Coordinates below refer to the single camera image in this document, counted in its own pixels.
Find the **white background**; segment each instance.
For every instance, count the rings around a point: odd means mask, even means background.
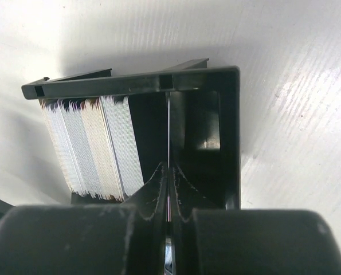
[[[70,200],[22,84],[204,57],[241,69],[243,208],[315,210],[341,248],[341,0],[0,1],[0,198]]]

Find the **stack of cards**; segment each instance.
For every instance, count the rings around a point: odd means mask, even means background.
[[[71,192],[124,201],[143,186],[128,96],[40,104]]]

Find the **white surface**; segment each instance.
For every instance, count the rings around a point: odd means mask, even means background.
[[[69,202],[22,84],[209,57],[241,69],[242,206],[315,210],[341,247],[341,0],[32,2],[0,1],[1,199]]]

